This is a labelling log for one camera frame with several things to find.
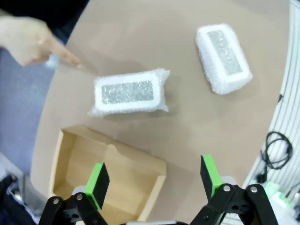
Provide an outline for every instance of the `open cardboard box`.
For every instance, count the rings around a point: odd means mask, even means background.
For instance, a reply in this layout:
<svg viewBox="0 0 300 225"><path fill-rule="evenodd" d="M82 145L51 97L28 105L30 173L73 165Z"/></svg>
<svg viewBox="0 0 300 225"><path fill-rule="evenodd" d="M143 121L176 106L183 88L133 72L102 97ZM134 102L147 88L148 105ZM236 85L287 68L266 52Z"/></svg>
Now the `open cardboard box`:
<svg viewBox="0 0 300 225"><path fill-rule="evenodd" d="M69 198L98 162L105 162L110 177L100 211L107 223L145 221L165 181L166 162L84 126L60 131L49 195Z"/></svg>

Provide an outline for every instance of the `human hand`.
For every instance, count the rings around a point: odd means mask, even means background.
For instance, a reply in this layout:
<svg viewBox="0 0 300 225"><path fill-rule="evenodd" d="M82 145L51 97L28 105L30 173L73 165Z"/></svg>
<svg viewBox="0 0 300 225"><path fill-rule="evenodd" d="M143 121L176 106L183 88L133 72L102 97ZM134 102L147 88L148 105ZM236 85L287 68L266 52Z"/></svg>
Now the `human hand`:
<svg viewBox="0 0 300 225"><path fill-rule="evenodd" d="M0 17L0 45L22 66L45 62L54 53L82 67L80 60L56 40L46 23L34 18Z"/></svg>

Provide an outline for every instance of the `black cable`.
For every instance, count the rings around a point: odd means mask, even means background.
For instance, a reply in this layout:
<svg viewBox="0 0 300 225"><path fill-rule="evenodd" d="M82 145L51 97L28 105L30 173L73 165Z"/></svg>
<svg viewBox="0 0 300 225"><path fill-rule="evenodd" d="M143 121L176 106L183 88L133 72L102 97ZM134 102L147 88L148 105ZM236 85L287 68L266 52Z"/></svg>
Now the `black cable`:
<svg viewBox="0 0 300 225"><path fill-rule="evenodd" d="M279 137L269 142L269 138L273 134L277 134ZM286 156L283 159L280 159L278 161L271 161L269 154L268 154L268 150L269 150L270 146L277 141L286 142L286 144L287 144ZM266 144L266 148L265 148L264 153L261 150L261 157L262 157L262 161L265 162L265 167L264 167L263 172L256 176L256 181L257 181L257 183L260 183L260 184L267 181L268 168L273 169L273 170L282 169L288 163L288 161L290 161L290 159L293 155L293 146L292 146L290 140L284 134L282 134L280 132L270 131L267 134L265 144Z"/></svg>

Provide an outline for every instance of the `bubble wrap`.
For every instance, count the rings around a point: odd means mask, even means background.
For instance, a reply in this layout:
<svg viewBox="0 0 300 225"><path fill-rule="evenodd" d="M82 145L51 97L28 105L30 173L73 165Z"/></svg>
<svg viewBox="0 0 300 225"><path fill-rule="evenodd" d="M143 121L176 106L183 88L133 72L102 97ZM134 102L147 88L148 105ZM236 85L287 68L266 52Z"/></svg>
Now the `bubble wrap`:
<svg viewBox="0 0 300 225"><path fill-rule="evenodd" d="M89 116L113 113L169 111L165 104L164 84L169 70L98 77L94 81L95 105Z"/></svg>
<svg viewBox="0 0 300 225"><path fill-rule="evenodd" d="M196 44L206 78L215 93L228 94L252 79L238 38L228 24L198 28Z"/></svg>

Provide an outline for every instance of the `brown table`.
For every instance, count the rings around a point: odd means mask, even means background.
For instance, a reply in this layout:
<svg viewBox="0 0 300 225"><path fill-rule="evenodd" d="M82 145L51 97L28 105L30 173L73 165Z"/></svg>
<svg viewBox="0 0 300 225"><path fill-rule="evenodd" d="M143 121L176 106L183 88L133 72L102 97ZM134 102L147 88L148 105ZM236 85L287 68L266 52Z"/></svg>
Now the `brown table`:
<svg viewBox="0 0 300 225"><path fill-rule="evenodd" d="M254 75L234 93L211 92L195 45L196 29L228 23ZM168 162L150 219L189 222L206 203L200 156L212 154L221 175L242 185L267 133L284 75L288 45L285 0L90 0L68 48L84 62L60 64L42 113L31 181L49 193L60 128L83 124ZM96 76L167 68L170 112L91 118Z"/></svg>

